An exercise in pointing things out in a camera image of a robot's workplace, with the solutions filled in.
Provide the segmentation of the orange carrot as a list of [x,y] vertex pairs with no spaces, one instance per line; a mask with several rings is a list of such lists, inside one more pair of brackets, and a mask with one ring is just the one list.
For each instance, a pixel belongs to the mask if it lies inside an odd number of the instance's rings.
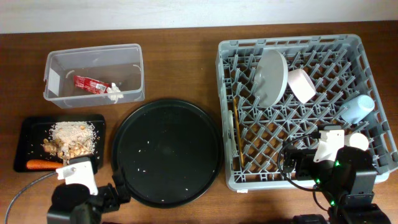
[[63,167],[62,163],[38,160],[38,159],[32,159],[27,161],[26,163],[26,168],[28,170],[55,170],[62,167]]

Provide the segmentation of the white tissue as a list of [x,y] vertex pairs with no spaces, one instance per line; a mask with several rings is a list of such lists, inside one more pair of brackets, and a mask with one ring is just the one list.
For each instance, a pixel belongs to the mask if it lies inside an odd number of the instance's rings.
[[115,83],[112,83],[110,87],[107,87],[106,92],[108,94],[108,98],[116,104],[120,99],[124,98],[124,95],[121,93],[121,90],[116,86]]

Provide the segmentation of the white cup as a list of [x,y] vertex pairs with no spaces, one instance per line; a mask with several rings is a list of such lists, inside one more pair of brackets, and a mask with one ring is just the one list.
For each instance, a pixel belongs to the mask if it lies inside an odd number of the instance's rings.
[[364,134],[353,133],[345,136],[344,145],[366,151],[369,147],[369,140]]

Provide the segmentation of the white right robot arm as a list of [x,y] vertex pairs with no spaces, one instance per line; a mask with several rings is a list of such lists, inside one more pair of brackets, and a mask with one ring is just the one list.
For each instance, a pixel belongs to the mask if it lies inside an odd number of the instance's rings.
[[371,155],[345,146],[334,161],[315,162],[314,149],[287,147],[283,152],[282,173],[295,171],[298,180],[313,180],[311,192],[321,192],[329,203],[329,223],[390,223],[373,203],[377,170]]

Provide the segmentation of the red snack wrapper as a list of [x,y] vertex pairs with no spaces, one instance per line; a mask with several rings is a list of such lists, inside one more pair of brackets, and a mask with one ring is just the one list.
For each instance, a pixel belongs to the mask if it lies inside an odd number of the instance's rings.
[[77,88],[81,88],[87,92],[93,94],[103,94],[107,92],[107,89],[111,86],[109,83],[101,82],[89,77],[74,76],[74,85]]

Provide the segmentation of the white plastic fork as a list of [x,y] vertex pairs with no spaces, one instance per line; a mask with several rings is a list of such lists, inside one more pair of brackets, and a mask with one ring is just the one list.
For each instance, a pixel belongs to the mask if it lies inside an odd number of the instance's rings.
[[228,111],[228,119],[229,119],[229,135],[231,140],[231,148],[233,157],[238,157],[238,150],[234,136],[234,126],[233,126],[233,112],[231,110]]

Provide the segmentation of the wooden chopstick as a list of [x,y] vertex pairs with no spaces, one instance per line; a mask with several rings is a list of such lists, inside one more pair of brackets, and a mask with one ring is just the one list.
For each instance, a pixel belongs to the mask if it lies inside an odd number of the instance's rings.
[[239,146],[240,163],[241,163],[241,167],[244,168],[243,144],[241,141],[241,133],[240,133],[240,128],[239,128],[239,116],[238,116],[238,107],[237,107],[236,98],[233,98],[233,107],[234,107],[234,113],[235,113],[235,125],[236,125],[236,132],[237,132],[237,139],[238,139],[238,146]]

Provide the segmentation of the pink bowl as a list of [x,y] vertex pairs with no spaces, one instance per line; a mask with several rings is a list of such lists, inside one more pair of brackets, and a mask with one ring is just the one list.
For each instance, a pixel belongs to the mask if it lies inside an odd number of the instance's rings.
[[304,69],[288,72],[288,84],[301,103],[307,103],[316,94],[315,86]]

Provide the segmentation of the rice and peanut shells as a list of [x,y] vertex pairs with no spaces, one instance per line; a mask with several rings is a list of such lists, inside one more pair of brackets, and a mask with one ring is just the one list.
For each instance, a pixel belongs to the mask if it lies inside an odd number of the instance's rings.
[[100,140],[94,124],[83,121],[55,123],[49,133],[42,147],[46,153],[61,159],[64,165],[78,156],[94,155],[97,141]]

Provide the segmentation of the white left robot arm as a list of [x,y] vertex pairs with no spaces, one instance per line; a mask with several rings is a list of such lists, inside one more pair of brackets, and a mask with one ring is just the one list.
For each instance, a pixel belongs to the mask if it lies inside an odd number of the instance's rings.
[[96,224],[102,214],[116,212],[120,205],[131,200],[127,192],[125,176],[118,171],[113,174],[113,184],[98,187],[96,195],[90,194],[83,184],[61,184],[52,194],[46,221],[48,224]]

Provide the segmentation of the blue cup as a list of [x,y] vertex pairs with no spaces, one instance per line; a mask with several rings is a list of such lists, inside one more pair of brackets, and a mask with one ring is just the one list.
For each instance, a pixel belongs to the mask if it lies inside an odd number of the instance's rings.
[[357,124],[364,119],[375,107],[374,100],[368,95],[359,95],[342,105],[346,110],[341,118],[351,124]]

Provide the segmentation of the grey plate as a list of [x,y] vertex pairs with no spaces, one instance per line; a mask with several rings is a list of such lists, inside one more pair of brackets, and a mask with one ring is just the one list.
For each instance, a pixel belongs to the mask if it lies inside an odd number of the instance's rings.
[[280,101],[287,87],[287,74],[285,57],[276,50],[264,50],[254,76],[254,96],[259,97],[259,106],[268,108]]

